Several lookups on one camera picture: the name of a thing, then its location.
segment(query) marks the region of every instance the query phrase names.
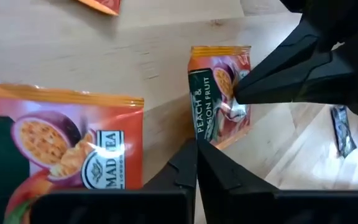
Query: small black object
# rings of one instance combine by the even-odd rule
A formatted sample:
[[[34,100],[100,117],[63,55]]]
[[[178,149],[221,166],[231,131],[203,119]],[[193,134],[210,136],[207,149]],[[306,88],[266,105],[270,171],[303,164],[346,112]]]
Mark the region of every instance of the small black object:
[[[194,139],[141,190],[66,190],[33,205],[31,224],[194,223],[196,173],[208,224],[358,224],[358,191],[279,190]]]
[[[237,101],[347,105],[358,114],[358,0],[282,2],[301,21],[239,82]]]
[[[341,156],[346,157],[357,148],[351,135],[346,107],[341,105],[333,106],[331,116],[333,117],[338,151]]]

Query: wooden table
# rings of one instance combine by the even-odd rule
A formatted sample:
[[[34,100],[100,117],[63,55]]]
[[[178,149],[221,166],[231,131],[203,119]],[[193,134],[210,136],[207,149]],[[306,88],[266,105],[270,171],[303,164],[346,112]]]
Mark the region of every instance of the wooden table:
[[[0,81],[144,97],[145,181],[194,136],[190,47],[251,45],[256,65],[300,19],[279,0],[123,0],[121,9],[110,17],[75,0],[0,1]],[[254,105],[251,118],[251,132],[225,150],[238,163],[283,188],[335,188],[339,177],[336,187],[353,186],[358,160],[328,156],[327,106]],[[350,120],[358,140],[358,116]]]

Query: ahmad tea logo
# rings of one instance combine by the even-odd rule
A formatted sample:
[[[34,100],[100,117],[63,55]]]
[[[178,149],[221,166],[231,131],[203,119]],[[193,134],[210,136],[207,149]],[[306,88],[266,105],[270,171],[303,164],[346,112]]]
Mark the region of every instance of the ahmad tea logo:
[[[89,189],[125,188],[123,131],[98,131],[97,148],[85,159],[81,177]]]

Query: orange tea packet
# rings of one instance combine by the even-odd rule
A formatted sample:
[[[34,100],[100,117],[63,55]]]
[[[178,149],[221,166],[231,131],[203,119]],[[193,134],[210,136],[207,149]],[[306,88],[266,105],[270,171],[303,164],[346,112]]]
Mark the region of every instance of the orange tea packet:
[[[250,72],[249,46],[191,49],[188,79],[197,138],[223,149],[249,130],[250,106],[239,105],[233,87]]]
[[[120,0],[79,0],[106,14],[118,16]]]
[[[0,84],[0,223],[57,189],[142,187],[142,98]]]

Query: plastic wrapper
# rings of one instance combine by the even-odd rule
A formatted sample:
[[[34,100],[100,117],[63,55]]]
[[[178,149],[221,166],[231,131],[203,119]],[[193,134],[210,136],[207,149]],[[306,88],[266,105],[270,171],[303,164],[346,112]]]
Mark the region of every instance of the plastic wrapper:
[[[142,187],[142,98],[0,84],[0,223],[67,188]]]
[[[250,72],[250,47],[193,47],[188,79],[197,138],[223,149],[249,130],[250,106],[233,86]]]
[[[121,0],[79,0],[90,7],[109,15],[118,16]]]
[[[347,157],[357,146],[351,136],[346,107],[341,105],[333,106],[331,108],[331,116],[333,117],[339,154]]]

